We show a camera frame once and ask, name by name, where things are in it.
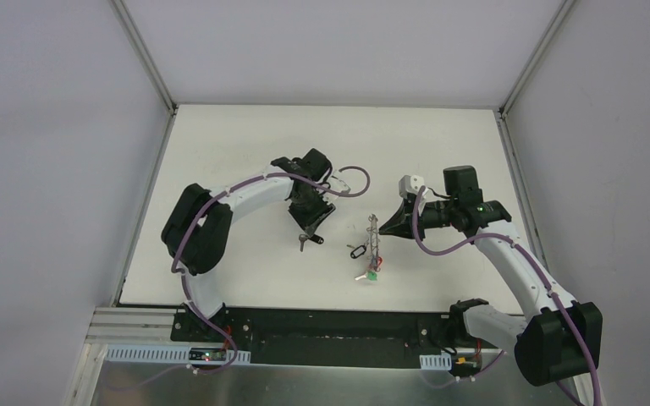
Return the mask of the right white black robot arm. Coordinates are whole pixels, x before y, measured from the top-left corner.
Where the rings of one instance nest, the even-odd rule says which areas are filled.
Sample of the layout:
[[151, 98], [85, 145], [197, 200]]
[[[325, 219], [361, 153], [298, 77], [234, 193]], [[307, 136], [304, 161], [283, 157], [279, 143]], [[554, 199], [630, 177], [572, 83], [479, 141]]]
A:
[[475, 246], [504, 280], [521, 318], [484, 299], [451, 305], [447, 336], [465, 347], [481, 339], [515, 358], [527, 382], [540, 387], [581, 374], [598, 383], [603, 315], [563, 288], [521, 242], [512, 217], [496, 200], [485, 200], [472, 166], [443, 170], [439, 197], [422, 177], [399, 181], [402, 203], [380, 228], [382, 236], [413, 239], [425, 253], [444, 256]]

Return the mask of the large metal keyring disc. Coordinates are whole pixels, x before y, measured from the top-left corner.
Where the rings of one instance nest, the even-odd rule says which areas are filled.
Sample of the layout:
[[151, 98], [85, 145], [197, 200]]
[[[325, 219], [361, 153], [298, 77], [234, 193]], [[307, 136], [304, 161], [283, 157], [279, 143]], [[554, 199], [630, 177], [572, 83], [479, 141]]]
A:
[[372, 213], [368, 217], [368, 222], [369, 226], [367, 228], [367, 233], [368, 233], [368, 242], [367, 242], [367, 247], [370, 253], [369, 256], [369, 265], [367, 270], [372, 270], [377, 272], [377, 277], [378, 273], [381, 270], [381, 267], [377, 267], [377, 258], [380, 256], [380, 249], [379, 249], [379, 228], [378, 228], [378, 219], [377, 216]]

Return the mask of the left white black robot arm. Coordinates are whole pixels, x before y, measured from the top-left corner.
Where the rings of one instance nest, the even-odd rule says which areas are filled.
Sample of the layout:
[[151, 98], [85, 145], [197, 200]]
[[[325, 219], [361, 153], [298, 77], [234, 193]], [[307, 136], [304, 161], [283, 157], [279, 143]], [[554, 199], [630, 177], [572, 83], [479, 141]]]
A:
[[332, 163], [316, 149], [303, 157], [280, 157], [262, 175], [229, 189], [211, 191], [199, 184], [187, 186], [179, 197], [161, 232], [161, 240], [175, 260], [174, 271], [185, 276], [186, 301], [199, 310], [191, 329], [204, 342], [223, 335], [224, 319], [218, 312], [224, 300], [215, 286], [216, 265], [223, 258], [234, 222], [273, 203], [287, 200], [288, 213], [301, 228], [300, 241], [322, 244], [317, 227], [335, 211], [335, 206], [310, 183], [282, 176], [295, 174], [325, 185], [333, 172]]

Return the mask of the key with black tag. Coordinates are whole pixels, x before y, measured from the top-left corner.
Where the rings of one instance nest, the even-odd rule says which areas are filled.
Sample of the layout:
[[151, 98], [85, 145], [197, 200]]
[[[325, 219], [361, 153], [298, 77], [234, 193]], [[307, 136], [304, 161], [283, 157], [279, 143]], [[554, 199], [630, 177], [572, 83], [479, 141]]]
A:
[[304, 251], [305, 245], [307, 242], [313, 242], [315, 244], [323, 244], [324, 238], [316, 234], [317, 228], [314, 226], [305, 228], [302, 233], [299, 235], [299, 250], [300, 252]]

